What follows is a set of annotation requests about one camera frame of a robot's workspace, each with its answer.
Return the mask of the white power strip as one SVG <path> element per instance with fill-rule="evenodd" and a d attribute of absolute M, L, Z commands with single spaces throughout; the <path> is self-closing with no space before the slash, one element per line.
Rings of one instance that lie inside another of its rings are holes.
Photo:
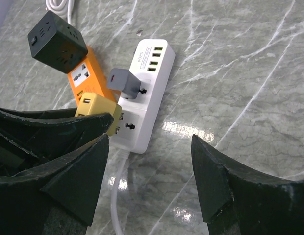
<path fill-rule="evenodd" d="M 118 101 L 122 115 L 110 138 L 114 146 L 137 154 L 147 150 L 175 56 L 165 39 L 138 43 L 129 71 L 141 86 L 135 99 L 121 97 Z"/>

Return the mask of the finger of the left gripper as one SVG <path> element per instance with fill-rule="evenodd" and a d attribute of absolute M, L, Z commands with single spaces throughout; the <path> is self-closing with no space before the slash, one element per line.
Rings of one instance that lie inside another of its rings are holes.
<path fill-rule="evenodd" d="M 113 122 L 109 113 L 75 113 L 75 108 L 0 108 L 0 176 L 13 176 L 70 153 L 106 133 Z"/>

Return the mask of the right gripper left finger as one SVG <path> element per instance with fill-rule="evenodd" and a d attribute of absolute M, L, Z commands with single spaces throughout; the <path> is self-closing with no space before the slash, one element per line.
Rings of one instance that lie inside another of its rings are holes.
<path fill-rule="evenodd" d="M 0 235 L 83 235 L 108 159 L 107 135 L 40 166 L 0 177 Z"/>

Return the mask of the grey plug adapter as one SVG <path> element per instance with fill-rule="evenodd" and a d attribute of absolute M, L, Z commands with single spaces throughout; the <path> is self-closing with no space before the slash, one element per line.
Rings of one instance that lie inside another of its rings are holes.
<path fill-rule="evenodd" d="M 122 98 L 135 99 L 139 93 L 141 81 L 129 70 L 113 68 L 107 78 L 110 90 L 121 93 Z"/>

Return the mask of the yellow plug adapter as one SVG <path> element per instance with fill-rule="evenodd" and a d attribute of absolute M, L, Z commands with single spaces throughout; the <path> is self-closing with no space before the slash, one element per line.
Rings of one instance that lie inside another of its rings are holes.
<path fill-rule="evenodd" d="M 122 114 L 122 108 L 115 101 L 103 97 L 97 93 L 86 92 L 82 95 L 78 104 L 75 116 L 95 115 L 110 113 L 114 121 L 110 125 L 107 134 L 113 136 L 116 134 L 117 124 Z"/>

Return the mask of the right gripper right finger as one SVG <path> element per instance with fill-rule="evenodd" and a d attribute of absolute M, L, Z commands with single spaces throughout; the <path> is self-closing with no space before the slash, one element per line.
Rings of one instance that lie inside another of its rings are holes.
<path fill-rule="evenodd" d="M 211 235 L 304 235 L 304 179 L 250 168 L 192 136 L 192 166 Z"/>

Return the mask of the black cube power adapter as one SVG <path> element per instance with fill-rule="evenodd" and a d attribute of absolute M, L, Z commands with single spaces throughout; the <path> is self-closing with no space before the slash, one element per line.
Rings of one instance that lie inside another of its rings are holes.
<path fill-rule="evenodd" d="M 47 11 L 27 35 L 32 58 L 68 74 L 87 55 L 79 30 L 52 11 Z"/>

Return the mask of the orange power strip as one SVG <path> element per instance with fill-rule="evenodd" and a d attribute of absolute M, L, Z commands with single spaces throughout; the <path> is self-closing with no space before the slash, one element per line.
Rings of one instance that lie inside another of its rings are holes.
<path fill-rule="evenodd" d="M 83 60 L 67 74 L 69 84 L 78 105 L 86 92 L 96 93 L 116 102 L 113 92 L 106 86 L 106 78 L 93 49 L 87 46 L 88 53 Z"/>

